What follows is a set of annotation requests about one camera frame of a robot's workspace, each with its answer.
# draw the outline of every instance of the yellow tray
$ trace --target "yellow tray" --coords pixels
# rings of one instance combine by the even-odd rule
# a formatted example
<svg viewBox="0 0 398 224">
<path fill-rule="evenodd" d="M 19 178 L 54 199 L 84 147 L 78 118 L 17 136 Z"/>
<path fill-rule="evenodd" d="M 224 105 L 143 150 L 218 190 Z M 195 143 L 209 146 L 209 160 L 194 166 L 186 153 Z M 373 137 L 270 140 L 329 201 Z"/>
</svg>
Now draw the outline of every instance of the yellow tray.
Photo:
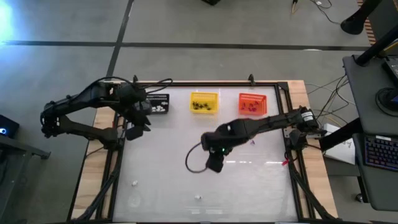
<svg viewBox="0 0 398 224">
<path fill-rule="evenodd" d="M 189 110 L 194 113 L 217 113 L 218 93 L 192 92 Z"/>
</svg>

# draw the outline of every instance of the white paper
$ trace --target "white paper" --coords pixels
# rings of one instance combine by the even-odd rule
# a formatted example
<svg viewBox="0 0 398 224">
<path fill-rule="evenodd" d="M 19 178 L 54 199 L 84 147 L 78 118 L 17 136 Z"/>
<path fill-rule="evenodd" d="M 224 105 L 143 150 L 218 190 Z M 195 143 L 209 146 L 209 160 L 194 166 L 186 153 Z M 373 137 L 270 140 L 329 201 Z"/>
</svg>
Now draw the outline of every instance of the white paper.
<svg viewBox="0 0 398 224">
<path fill-rule="evenodd" d="M 331 124 L 323 125 L 323 129 L 328 131 L 326 135 L 329 135 L 339 130 L 338 127 Z M 355 165 L 355 147 L 353 139 L 349 139 L 327 150 L 325 156 L 341 162 L 347 162 L 349 164 Z"/>
</svg>

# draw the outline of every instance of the orange bin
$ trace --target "orange bin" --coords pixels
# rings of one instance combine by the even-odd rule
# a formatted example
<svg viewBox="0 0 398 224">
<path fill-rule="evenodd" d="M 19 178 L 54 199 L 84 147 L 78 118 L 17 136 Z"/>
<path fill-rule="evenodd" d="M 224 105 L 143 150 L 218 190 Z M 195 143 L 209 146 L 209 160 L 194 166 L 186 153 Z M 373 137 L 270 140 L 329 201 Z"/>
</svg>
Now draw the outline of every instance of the orange bin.
<svg viewBox="0 0 398 224">
<path fill-rule="evenodd" d="M 267 113 L 267 96 L 240 93 L 239 114 L 264 115 Z"/>
</svg>

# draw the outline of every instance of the metal frame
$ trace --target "metal frame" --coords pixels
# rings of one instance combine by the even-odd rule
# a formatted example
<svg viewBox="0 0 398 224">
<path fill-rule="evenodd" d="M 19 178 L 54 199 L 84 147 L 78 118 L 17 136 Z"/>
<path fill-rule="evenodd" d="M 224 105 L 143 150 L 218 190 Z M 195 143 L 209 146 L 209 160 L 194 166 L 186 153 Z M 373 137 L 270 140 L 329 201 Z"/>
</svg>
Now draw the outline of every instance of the metal frame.
<svg viewBox="0 0 398 224">
<path fill-rule="evenodd" d="M 148 85 L 148 84 L 153 84 L 154 82 L 139 82 L 140 84 L 143 85 Z M 220 86 L 220 87 L 227 87 L 227 86 L 269 86 L 269 87 L 273 87 L 275 90 L 275 95 L 277 98 L 277 106 L 278 106 L 278 110 L 279 113 L 284 113 L 284 108 L 283 108 L 283 104 L 282 104 L 282 96 L 280 94 L 280 91 L 284 91 L 285 93 L 285 100 L 287 103 L 287 109 L 290 111 L 292 110 L 292 102 L 290 99 L 290 92 L 289 92 L 289 86 L 287 84 L 287 82 L 255 82 L 253 79 L 253 76 L 251 75 L 249 77 L 249 81 L 242 81 L 242 82 L 174 82 L 171 86 Z M 114 116 L 114 124 L 118 124 L 119 122 L 119 116 L 115 114 Z M 286 145 L 285 141 L 285 150 L 288 152 L 288 157 L 289 159 L 292 160 L 292 153 L 290 151 L 290 149 L 288 149 L 287 145 Z M 110 172 L 110 166 L 111 166 L 111 161 L 112 161 L 112 156 L 113 156 L 113 151 L 108 151 L 107 157 L 106 157 L 106 162 L 105 162 L 105 166 L 104 166 L 104 172 L 103 172 L 103 180 L 102 180 L 102 184 L 101 186 L 103 187 L 104 183 L 107 181 L 108 176 L 109 176 L 109 172 Z M 305 171 L 305 164 L 304 164 L 304 159 L 303 159 L 303 155 L 301 152 L 297 153 L 297 157 L 298 157 L 298 164 L 300 167 L 300 175 L 303 179 L 303 181 L 308 184 L 308 179 L 307 179 L 307 173 Z M 123 148 L 120 149 L 118 151 L 118 157 L 117 157 L 117 161 L 116 161 L 116 165 L 121 164 L 123 158 Z M 115 181 L 113 182 L 113 188 L 112 188 L 112 192 L 111 192 L 111 200 L 109 203 L 109 210 L 108 210 L 108 214 L 107 214 L 107 218 L 102 218 L 102 210 L 103 210 L 103 200 L 101 201 L 100 205 L 97 208 L 97 212 L 96 212 L 96 216 L 94 220 L 90 220 L 90 221 L 86 221 L 86 220 L 82 220 L 82 221 L 76 221 L 76 220 L 71 220 L 71 216 L 72 216 L 72 211 L 75 205 L 75 200 L 76 200 L 76 195 L 77 195 L 77 191 L 78 191 L 78 187 L 79 187 L 79 183 L 80 183 L 80 178 L 81 178 L 81 173 L 83 171 L 83 167 L 84 167 L 84 163 L 85 161 L 83 161 L 82 167 L 81 167 L 81 171 L 80 171 L 80 175 L 79 175 L 79 180 L 76 184 L 76 189 L 75 189 L 75 194 L 73 196 L 72 199 L 72 203 L 70 206 L 70 211 L 68 214 L 68 218 L 67 218 L 67 222 L 73 222 L 73 223 L 109 223 L 112 221 L 113 218 L 113 212 L 114 212 L 114 206 L 115 206 L 115 202 L 116 202 L 116 194 L 117 194 L 117 190 L 118 190 L 118 177 L 116 177 Z M 304 219 L 303 217 L 303 209 L 302 209 L 302 205 L 301 205 L 301 201 L 300 201 L 300 195 L 299 195 L 299 188 L 298 188 L 298 184 L 295 181 L 295 179 L 293 178 L 293 173 L 292 171 L 289 169 L 290 172 L 290 179 L 292 182 L 292 190 L 293 190 L 293 195 L 294 195 L 294 200 L 295 200 L 295 207 L 296 207 L 296 212 L 297 212 L 297 218 L 298 220 L 302 220 Z M 308 207 L 308 214 L 310 218 L 315 218 L 314 212 L 313 212 L 313 207 L 309 201 L 309 199 L 307 198 L 307 196 L 305 196 L 306 198 L 306 202 L 307 202 L 307 207 Z"/>
</svg>

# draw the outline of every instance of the white label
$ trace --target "white label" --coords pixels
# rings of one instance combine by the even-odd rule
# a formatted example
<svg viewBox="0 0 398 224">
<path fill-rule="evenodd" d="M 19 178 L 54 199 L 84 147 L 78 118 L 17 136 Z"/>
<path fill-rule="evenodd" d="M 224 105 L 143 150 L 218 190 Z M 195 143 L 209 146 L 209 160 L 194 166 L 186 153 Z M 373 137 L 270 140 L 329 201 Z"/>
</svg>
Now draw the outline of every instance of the white label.
<svg viewBox="0 0 398 224">
<path fill-rule="evenodd" d="M 304 121 L 311 121 L 313 118 L 312 118 L 312 116 L 308 116 L 308 117 L 305 117 L 303 119 L 304 119 Z"/>
<path fill-rule="evenodd" d="M 312 116 L 312 112 L 305 112 L 301 114 L 302 117 Z"/>
<path fill-rule="evenodd" d="M 391 138 L 387 138 L 387 137 L 384 137 L 384 136 L 376 136 L 376 138 L 382 139 L 382 140 L 391 141 Z"/>
</svg>

